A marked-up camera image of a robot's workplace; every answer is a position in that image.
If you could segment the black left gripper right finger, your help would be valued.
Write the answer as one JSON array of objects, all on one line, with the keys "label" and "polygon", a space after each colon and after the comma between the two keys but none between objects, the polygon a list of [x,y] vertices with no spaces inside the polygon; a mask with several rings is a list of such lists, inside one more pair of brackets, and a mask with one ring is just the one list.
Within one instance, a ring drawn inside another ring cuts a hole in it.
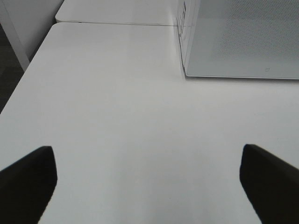
[{"label": "black left gripper right finger", "polygon": [[243,147],[239,179],[263,224],[299,222],[299,170],[253,144]]}]

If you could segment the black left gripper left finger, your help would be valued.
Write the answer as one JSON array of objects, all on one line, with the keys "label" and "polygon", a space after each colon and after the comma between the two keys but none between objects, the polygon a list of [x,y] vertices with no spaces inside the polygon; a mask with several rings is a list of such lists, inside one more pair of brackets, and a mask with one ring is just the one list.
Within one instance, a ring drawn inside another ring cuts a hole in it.
[{"label": "black left gripper left finger", "polygon": [[0,222],[36,224],[57,185],[51,146],[40,147],[0,172]]}]

